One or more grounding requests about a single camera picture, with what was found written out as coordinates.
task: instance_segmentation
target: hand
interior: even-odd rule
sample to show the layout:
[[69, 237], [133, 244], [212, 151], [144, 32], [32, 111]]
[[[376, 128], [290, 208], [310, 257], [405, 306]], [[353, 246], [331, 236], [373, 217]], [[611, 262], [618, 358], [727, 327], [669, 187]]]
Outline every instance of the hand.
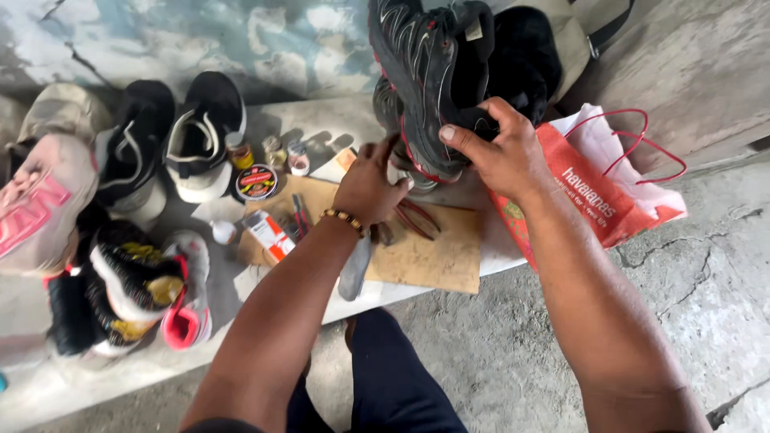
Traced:
[[500, 123], [500, 135], [492, 143], [455, 125], [441, 128], [441, 141], [470, 158], [481, 180], [494, 192], [520, 206], [533, 195], [558, 190], [529, 119], [497, 97], [479, 107]]
[[385, 220], [414, 186], [412, 179], [401, 179], [395, 185], [387, 181], [388, 159], [396, 143], [398, 136], [391, 136], [384, 142], [361, 146], [358, 158], [342, 178], [334, 196], [335, 210], [348, 212], [364, 227]]

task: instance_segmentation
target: shoe polish tin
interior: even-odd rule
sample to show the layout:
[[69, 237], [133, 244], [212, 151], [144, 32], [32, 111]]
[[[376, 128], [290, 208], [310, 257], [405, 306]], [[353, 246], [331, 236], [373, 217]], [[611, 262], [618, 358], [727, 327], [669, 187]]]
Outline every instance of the shoe polish tin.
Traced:
[[264, 164], [254, 164], [245, 169], [236, 179], [238, 195], [246, 201], [270, 198], [278, 188], [278, 175]]

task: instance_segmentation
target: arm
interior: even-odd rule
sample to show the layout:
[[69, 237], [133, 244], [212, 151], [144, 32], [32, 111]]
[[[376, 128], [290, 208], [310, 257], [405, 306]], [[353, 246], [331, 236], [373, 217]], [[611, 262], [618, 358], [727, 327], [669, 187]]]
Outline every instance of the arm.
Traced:
[[[396, 140], [361, 147], [333, 208], [368, 227], [406, 196], [386, 170]], [[358, 241], [348, 223], [321, 221], [256, 286], [236, 315], [182, 427], [209, 418], [246, 421], [267, 433], [286, 430], [286, 408], [320, 330], [337, 277]]]
[[524, 212], [545, 304], [581, 386], [589, 428], [710, 431], [663, 330], [554, 182], [532, 125], [502, 99], [482, 107], [500, 122], [492, 143], [453, 126], [441, 130], [442, 140]]

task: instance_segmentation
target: orange and white box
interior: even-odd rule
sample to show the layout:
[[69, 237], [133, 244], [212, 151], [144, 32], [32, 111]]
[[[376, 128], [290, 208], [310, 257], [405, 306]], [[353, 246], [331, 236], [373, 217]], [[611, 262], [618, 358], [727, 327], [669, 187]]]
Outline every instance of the orange and white box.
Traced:
[[294, 249], [295, 243], [281, 230], [272, 216], [264, 210], [257, 210], [244, 221], [251, 233], [276, 263], [286, 257]]

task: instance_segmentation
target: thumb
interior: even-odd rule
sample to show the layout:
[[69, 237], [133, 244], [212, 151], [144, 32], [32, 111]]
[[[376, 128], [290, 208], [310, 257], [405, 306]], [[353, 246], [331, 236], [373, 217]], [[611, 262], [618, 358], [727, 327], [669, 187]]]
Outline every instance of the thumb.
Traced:
[[455, 125], [444, 125], [438, 135], [444, 144], [461, 151], [473, 161], [483, 158], [490, 145], [472, 131]]
[[396, 203], [399, 203], [401, 200], [403, 200], [403, 198], [407, 196], [409, 190], [411, 190], [413, 186], [414, 179], [411, 177], [403, 177], [398, 179], [398, 182], [393, 185], [393, 188], [396, 190], [396, 198], [398, 199], [396, 200]]

